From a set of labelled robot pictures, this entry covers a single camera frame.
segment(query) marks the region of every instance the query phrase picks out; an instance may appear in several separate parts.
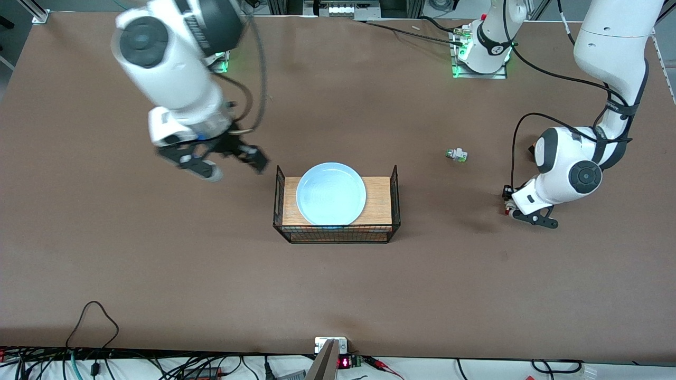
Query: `tabletop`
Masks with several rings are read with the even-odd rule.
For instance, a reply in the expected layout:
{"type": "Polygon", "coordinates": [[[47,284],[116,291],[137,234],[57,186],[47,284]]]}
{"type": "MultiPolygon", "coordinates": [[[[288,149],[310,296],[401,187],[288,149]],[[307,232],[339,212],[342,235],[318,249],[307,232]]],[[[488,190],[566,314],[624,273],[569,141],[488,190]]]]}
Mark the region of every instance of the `tabletop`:
{"type": "MultiPolygon", "coordinates": [[[[588,125],[603,91],[516,59],[506,80],[452,78],[443,43],[258,18],[268,109],[245,140],[271,166],[218,159],[224,178],[209,183],[155,155],[152,104],[110,51],[115,15],[34,26],[0,104],[0,345],[61,346],[99,300],[121,328],[114,347],[303,353],[346,336],[381,356],[676,361],[676,106],[652,42],[635,140],[550,230],[503,215],[514,125],[527,112],[588,125]],[[444,156],[455,147],[465,163],[444,156]],[[391,243],[291,245],[273,229],[274,166],[300,176],[328,161],[362,176],[397,165],[391,243]]],[[[560,24],[526,23],[518,41],[535,64],[589,79],[560,24]]],[[[258,99],[250,33],[228,70],[258,99]]],[[[552,125],[521,126],[515,181],[537,173],[527,147],[552,125]]],[[[112,332],[92,309],[72,344],[112,332]]]]}

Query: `white floor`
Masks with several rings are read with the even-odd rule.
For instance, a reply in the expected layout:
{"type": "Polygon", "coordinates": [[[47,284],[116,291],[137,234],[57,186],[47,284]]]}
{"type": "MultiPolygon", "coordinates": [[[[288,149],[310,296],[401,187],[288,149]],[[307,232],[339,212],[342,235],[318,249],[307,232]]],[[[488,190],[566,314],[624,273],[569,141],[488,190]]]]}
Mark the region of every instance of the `white floor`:
{"type": "MultiPolygon", "coordinates": [[[[422,358],[379,358],[385,364],[397,371],[405,380],[462,380],[458,365],[453,359],[422,359],[422,358]]],[[[227,358],[221,368],[229,372],[235,368],[239,359],[227,358]]],[[[162,368],[165,371],[185,362],[185,359],[171,358],[161,359],[162,368]]],[[[245,362],[256,372],[259,380],[265,379],[262,356],[248,356],[245,362]]],[[[84,380],[91,379],[89,369],[93,360],[78,361],[76,363],[84,380]]],[[[105,365],[101,364],[101,374],[98,380],[112,380],[105,365]]],[[[115,359],[109,360],[115,380],[158,380],[162,374],[146,360],[141,359],[115,359]]],[[[271,356],[270,366],[275,376],[281,377],[297,371],[308,370],[312,361],[303,356],[271,356]]],[[[553,369],[567,370],[574,364],[550,363],[553,369]]],[[[527,361],[515,360],[462,360],[462,368],[468,380],[525,380],[532,376],[535,380],[551,380],[531,368],[527,361]]],[[[676,368],[663,366],[636,366],[622,364],[585,364],[587,373],[596,372],[596,377],[582,377],[579,373],[574,375],[555,375],[555,380],[674,380],[676,368]]],[[[0,379],[13,379],[16,366],[0,369],[0,379]]],[[[37,376],[39,371],[34,370],[31,379],[37,376]]],[[[369,366],[361,366],[348,370],[339,370],[337,380],[352,380],[361,376],[367,376],[364,380],[397,380],[398,378],[388,373],[376,371],[369,366]]],[[[255,380],[254,375],[244,366],[240,366],[232,375],[226,377],[230,380],[255,380]]],[[[64,380],[62,363],[52,363],[45,369],[44,380],[64,380]]],[[[70,362],[66,361],[66,380],[76,380],[70,362]]]]}

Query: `black circular cap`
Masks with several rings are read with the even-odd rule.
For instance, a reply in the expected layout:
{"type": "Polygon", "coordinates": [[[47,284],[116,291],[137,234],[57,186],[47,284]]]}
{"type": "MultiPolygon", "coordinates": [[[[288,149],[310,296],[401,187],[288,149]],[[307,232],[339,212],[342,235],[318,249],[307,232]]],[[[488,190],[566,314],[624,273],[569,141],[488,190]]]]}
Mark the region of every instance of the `black circular cap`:
{"type": "Polygon", "coordinates": [[[120,36],[120,52],[134,65],[144,68],[157,66],[164,58],[169,33],[162,21],[140,17],[132,21],[120,36]]]}
{"type": "Polygon", "coordinates": [[[568,173],[571,186],[580,194],[588,194],[601,184],[601,168],[592,161],[577,162],[568,173]]]}

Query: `mounting plate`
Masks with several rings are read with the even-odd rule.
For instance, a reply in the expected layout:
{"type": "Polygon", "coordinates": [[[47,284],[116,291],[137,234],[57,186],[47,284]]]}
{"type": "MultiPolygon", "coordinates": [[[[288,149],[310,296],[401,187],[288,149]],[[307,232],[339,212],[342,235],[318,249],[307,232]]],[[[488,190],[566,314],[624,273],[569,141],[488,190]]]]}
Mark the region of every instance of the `mounting plate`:
{"type": "Polygon", "coordinates": [[[339,347],[340,347],[340,354],[346,354],[347,353],[347,338],[346,337],[316,337],[314,338],[314,353],[319,354],[319,351],[321,351],[322,347],[324,347],[324,343],[328,339],[336,339],[338,341],[339,347]]]}

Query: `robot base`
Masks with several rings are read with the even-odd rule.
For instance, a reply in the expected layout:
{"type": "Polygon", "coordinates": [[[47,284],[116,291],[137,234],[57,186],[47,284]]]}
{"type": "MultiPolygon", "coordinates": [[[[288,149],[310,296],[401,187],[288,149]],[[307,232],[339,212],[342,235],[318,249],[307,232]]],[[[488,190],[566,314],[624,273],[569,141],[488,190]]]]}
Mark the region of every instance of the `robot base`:
{"type": "MultiPolygon", "coordinates": [[[[471,24],[462,26],[463,30],[470,31],[470,28],[471,24]]],[[[509,60],[509,54],[507,54],[504,64],[502,64],[498,71],[492,72],[490,74],[482,74],[470,69],[462,60],[458,59],[458,56],[467,54],[467,46],[469,46],[472,42],[471,37],[466,34],[458,36],[454,33],[448,33],[448,39],[464,44],[464,46],[461,47],[449,44],[451,49],[451,65],[453,67],[452,70],[454,78],[507,79],[506,64],[509,60]]]]}

